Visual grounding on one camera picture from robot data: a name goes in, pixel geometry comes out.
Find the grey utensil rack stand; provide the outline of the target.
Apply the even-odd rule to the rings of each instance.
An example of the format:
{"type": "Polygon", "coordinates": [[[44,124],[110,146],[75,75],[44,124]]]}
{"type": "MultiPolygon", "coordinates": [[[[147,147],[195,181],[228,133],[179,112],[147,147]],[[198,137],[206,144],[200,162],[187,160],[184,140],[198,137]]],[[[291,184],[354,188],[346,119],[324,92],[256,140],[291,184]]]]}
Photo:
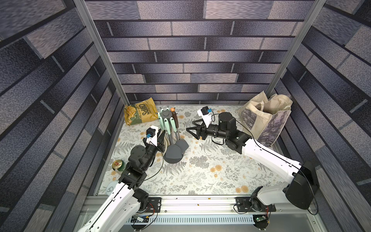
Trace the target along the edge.
{"type": "Polygon", "coordinates": [[[161,109],[158,112],[160,128],[166,132],[169,145],[165,152],[165,161],[170,164],[178,163],[182,160],[186,150],[189,148],[185,139],[180,137],[179,122],[175,108],[161,109]]]}

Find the green handle cream utensil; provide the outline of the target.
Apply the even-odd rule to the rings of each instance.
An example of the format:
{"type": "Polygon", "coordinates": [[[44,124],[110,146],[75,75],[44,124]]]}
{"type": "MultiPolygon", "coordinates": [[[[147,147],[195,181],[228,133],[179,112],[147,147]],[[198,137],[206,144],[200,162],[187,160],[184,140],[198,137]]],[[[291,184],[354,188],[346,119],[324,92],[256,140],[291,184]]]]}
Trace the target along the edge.
{"type": "Polygon", "coordinates": [[[163,131],[166,131],[166,128],[165,128],[165,124],[164,124],[164,117],[163,117],[163,114],[162,112],[158,112],[158,118],[159,118],[159,122],[160,122],[160,127],[163,131]]]}

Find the wooden handle white spatula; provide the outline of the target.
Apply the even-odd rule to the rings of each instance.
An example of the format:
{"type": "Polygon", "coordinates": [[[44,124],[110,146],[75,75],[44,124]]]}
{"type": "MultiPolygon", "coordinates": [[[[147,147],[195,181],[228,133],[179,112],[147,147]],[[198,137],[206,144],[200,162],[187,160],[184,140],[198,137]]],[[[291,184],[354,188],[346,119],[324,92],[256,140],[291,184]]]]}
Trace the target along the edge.
{"type": "Polygon", "coordinates": [[[177,134],[177,136],[178,136],[178,139],[180,139],[180,134],[179,134],[179,122],[178,122],[177,113],[176,113],[174,107],[171,108],[171,112],[172,112],[172,115],[173,115],[173,119],[174,119],[174,121],[175,121],[175,128],[177,129],[176,134],[177,134]]]}

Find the green handle grey spoon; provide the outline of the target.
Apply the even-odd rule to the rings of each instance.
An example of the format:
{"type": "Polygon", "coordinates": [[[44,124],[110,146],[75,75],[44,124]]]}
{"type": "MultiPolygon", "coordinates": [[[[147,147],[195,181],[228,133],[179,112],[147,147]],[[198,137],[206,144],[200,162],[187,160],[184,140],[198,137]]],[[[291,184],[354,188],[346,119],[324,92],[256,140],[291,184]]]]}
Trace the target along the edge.
{"type": "Polygon", "coordinates": [[[181,149],[181,152],[184,155],[186,150],[189,148],[189,145],[184,139],[181,139],[178,128],[176,126],[176,120],[174,118],[171,118],[171,125],[177,138],[177,142],[175,143],[175,145],[181,149]]]}

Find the green handle grey turner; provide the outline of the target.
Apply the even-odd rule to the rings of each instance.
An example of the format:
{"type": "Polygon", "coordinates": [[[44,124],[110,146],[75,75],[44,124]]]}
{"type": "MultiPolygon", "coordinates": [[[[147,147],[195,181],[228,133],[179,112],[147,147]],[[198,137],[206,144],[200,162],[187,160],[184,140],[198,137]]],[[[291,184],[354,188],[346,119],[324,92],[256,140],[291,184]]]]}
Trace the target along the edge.
{"type": "Polygon", "coordinates": [[[173,143],[171,128],[168,119],[164,119],[164,124],[170,141],[170,145],[167,147],[167,151],[165,153],[165,160],[167,163],[175,164],[181,161],[183,155],[181,149],[173,143]]]}

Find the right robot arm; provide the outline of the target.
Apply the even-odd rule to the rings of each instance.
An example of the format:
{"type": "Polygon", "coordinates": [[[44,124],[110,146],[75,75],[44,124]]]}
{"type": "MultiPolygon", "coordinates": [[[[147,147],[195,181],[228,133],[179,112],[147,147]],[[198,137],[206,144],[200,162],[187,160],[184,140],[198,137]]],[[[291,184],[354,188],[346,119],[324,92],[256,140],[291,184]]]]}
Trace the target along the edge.
{"type": "Polygon", "coordinates": [[[315,194],[319,181],[310,162],[301,163],[266,148],[251,132],[238,130],[238,121],[231,113],[220,113],[217,124],[212,124],[211,113],[201,116],[186,129],[193,137],[198,140],[205,140],[208,136],[221,138],[228,148],[261,163],[285,181],[279,185],[257,187],[250,196],[250,209],[260,212],[273,204],[291,203],[299,209],[309,210],[311,204],[317,202],[315,194]]]}

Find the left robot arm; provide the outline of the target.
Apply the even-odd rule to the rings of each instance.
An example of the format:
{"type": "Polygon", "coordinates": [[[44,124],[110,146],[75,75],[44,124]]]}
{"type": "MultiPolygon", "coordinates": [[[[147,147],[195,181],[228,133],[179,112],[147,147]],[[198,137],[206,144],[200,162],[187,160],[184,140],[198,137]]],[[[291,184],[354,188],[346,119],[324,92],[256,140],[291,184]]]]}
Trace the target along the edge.
{"type": "Polygon", "coordinates": [[[148,202],[149,194],[140,189],[158,152],[165,151],[165,131],[151,126],[143,139],[144,146],[135,146],[128,163],[110,196],[95,215],[79,229],[80,232],[118,232],[132,217],[155,208],[148,202]]]}

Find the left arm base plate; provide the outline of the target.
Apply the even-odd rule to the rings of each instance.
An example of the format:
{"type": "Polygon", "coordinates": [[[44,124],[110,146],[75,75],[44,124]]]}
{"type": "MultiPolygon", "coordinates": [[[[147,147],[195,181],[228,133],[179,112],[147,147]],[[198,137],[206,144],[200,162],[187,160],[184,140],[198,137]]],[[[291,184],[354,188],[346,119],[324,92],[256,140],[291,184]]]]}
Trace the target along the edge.
{"type": "Polygon", "coordinates": [[[144,209],[140,210],[139,213],[159,213],[161,211],[162,198],[161,197],[149,197],[148,203],[144,209]]]}

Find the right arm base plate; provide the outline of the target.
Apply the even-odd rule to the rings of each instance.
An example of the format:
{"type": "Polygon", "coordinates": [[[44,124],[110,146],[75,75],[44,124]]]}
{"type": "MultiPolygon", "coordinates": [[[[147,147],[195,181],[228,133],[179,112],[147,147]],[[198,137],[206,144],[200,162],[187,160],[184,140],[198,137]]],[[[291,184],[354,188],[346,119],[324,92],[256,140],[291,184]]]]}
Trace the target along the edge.
{"type": "Polygon", "coordinates": [[[236,197],[235,205],[239,213],[246,212],[276,212],[274,205],[265,206],[257,198],[250,199],[250,197],[236,197]]]}

